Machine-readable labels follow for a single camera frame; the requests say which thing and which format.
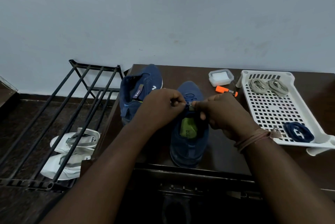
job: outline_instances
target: perforated tray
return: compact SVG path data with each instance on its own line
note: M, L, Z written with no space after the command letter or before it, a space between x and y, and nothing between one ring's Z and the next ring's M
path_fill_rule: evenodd
M279 79L288 87L289 93L283 97L279 97L270 90L266 94L255 93L249 87L249 79L263 79L265 82L270 79ZM294 87L294 79L290 72L243 70L237 87L243 88L253 119L261 128L271 130L276 125L280 129L283 139L274 139L278 144L335 149L335 136L325 134ZM283 124L294 121L310 129L315 139L310 143L302 143L288 137Z

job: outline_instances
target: black metal rack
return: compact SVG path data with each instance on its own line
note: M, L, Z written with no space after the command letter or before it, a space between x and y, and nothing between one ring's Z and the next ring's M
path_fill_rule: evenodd
M61 175L61 172L63 171L65 165L67 164L67 162L69 161L69 158L71 157L73 151L75 150L80 138L82 137L82 135L84 134L86 128L88 127L88 125L90 124L90 121L92 120L94 114L97 111L97 108L99 106L102 106L102 113L98 119L98 123L95 126L94 130L98 130L101 122L103 120L103 116L104 113L107 109L109 100L111 98L111 94L113 92L119 92L119 88L110 88L110 84L113 80L113 78L115 77L116 73L119 73L121 79L123 78L122 72L121 72L121 67L119 65L117 65L116 67L108 67L108 66L99 66L99 65L88 65L88 64L80 64L75 62L74 60L69 60L70 64L72 65L72 69L69 71L69 73L65 76L65 78L63 79L63 81L59 84L59 86L56 88L56 90L52 93L52 95L48 98L48 100L45 102L45 104L43 105L43 107L39 110L39 112L35 115L35 117L31 120L31 122L28 124L28 126L21 132L21 134L19 135L19 137L13 142L13 144L10 146L10 148L7 150L7 152L2 156L2 158L0 159L0 172L3 173L3 169L5 167L6 161L9 158L10 154L13 152L13 150L18 146L18 144L22 141L23 138L27 137L30 129L33 127L33 125L35 124L35 122L37 121L37 119L42 115L42 113L45 111L45 109L49 106L50 102L52 101L52 99L56 96L56 94L58 93L58 91L61 89L61 87L65 84L65 82L69 79L69 77L71 76L71 74L75 71L78 76L79 76L79 80L77 81L77 83L74 85L74 87L72 88L72 90L70 91L70 93L68 94L68 96L65 98L65 100L61 103L60 107L57 109L57 111L55 112L55 114L52 116L51 120L48 122L47 126L45 128L43 128L42 132L40 133L39 137L37 137L34 142L31 144L30 149L24 154L23 158L20 160L19 164L13 169L11 170L11 174L6 177L6 178L0 178L0 186L13 186L13 187L23 187L23 188L27 188L27 189L39 189L39 190L52 190L52 191L64 191L68 188L71 188L75 182L76 179L72 179L72 180L67 180L67 181L59 181L58 178ZM78 70L78 68L80 69L85 69L84 73L81 74ZM98 74L95 77L94 81L92 82L92 84L90 86L87 85L87 83L85 82L84 78L87 75L87 73L90 70L98 70ZM96 82L98 81L98 79L100 78L102 72L112 72L111 77L109 78L107 84L105 87L95 87ZM43 139L43 137L45 136L46 132L48 131L48 129L52 126L52 124L54 123L54 121L56 120L56 118L58 117L58 115L61 113L61 111L63 110L63 108L65 107L65 105L68 103L69 99L71 98L71 96L73 95L73 93L75 92L75 90L78 88L80 83L83 83L83 85L86 87L86 94L83 97L83 99L81 100L80 104L78 105L76 111L72 114L72 116L70 117L69 121L67 122L67 124L63 127L62 132L60 133L60 135L58 136L56 142L53 144L53 146L48 150L47 154L44 156L43 161L40 162L38 164L38 166L36 167L35 171L31 174L30 179L16 179L15 176L18 174L18 172L22 169L23 164L27 161L27 159L29 158L30 154L36 149L36 147L38 146L38 144L41 142L41 140ZM97 91L98 94L95 96L93 94L93 91ZM102 104L102 100L103 97L105 96L105 94L109 92L108 97L105 101L104 104ZM52 155L54 149L56 148L56 146L58 145L58 143L60 142L61 138L64 136L65 133L68 133L82 106L86 103L86 99L88 98L88 95L91 95L94 98L94 101L89 109L89 112L86 116L85 119L85 124L82 126L82 129L76 139L76 141L74 142L73 146L71 147L71 149L69 150L68 154L66 155L64 161L61 163L60 168L58 169L56 175L54 176L53 179L49 179L46 177L43 177L41 180L38 179L38 176L40 174L40 171L42 170L44 164L47 162L48 158Z

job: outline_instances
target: white wall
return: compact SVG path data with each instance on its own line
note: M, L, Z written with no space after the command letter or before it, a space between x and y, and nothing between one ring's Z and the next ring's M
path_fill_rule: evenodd
M0 6L0 76L23 93L52 93L69 59L124 70L154 63L335 72L335 0L0 0Z

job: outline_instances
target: plastic container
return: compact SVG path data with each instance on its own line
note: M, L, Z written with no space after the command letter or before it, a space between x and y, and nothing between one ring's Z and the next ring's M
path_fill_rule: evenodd
M208 77L212 86L229 85L234 80L234 76L229 69L213 70L208 74Z
M279 79L287 86L289 92L282 97L279 97L270 89L266 94L258 94L250 88L250 79L262 79L266 82L270 79ZM307 149L307 153L312 156L329 149L335 149L335 136L328 135L323 131L295 88L294 80L295 78L290 72L243 70L236 87L243 88L251 115L262 129L271 130L274 125L279 128L283 138L273 139L279 145L310 147ZM283 124L294 121L305 125L315 136L315 139L309 143L302 143L295 142L288 137Z

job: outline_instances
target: wooden furniture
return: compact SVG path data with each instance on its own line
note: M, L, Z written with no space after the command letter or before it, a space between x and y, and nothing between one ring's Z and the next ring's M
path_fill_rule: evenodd
M128 74L137 74L144 66L133 65ZM183 82L192 80L205 97L216 94L215 88L208 80L208 73L218 68L165 65L159 65L158 68L165 88L177 89ZM237 99L248 110L242 89L235 89L241 69L230 69L230 71L235 80L228 88L239 91ZM292 72L292 74L295 77L295 87L325 133L335 135L335 74L309 72ZM118 99L107 124L92 159L83 162L82 173L100 156L123 127ZM186 184L190 187L202 184L205 187L225 187L227 190L236 191L258 190L243 155L237 153L233 141L227 139L221 130L210 129L207 150L196 169L176 167L170 157L169 145L169 128L158 131L138 156L130 184L134 181L140 184L152 181L152 186L157 183L162 186L166 182L170 185ZM283 146L283 148L321 189L335 199L334 150L312 157L306 153L304 147Z

